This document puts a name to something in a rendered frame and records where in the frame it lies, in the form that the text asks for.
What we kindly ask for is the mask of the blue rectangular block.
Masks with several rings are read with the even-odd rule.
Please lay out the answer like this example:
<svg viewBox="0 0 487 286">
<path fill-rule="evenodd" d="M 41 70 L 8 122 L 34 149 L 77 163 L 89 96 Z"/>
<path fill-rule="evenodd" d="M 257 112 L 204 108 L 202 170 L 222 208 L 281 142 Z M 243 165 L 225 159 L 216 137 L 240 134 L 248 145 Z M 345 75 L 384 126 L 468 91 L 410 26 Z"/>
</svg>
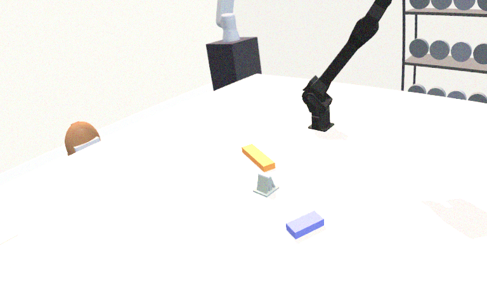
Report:
<svg viewBox="0 0 487 286">
<path fill-rule="evenodd" d="M 286 230 L 297 239 L 321 226 L 324 226 L 324 218 L 317 212 L 311 211 L 308 214 L 286 223 Z"/>
</svg>

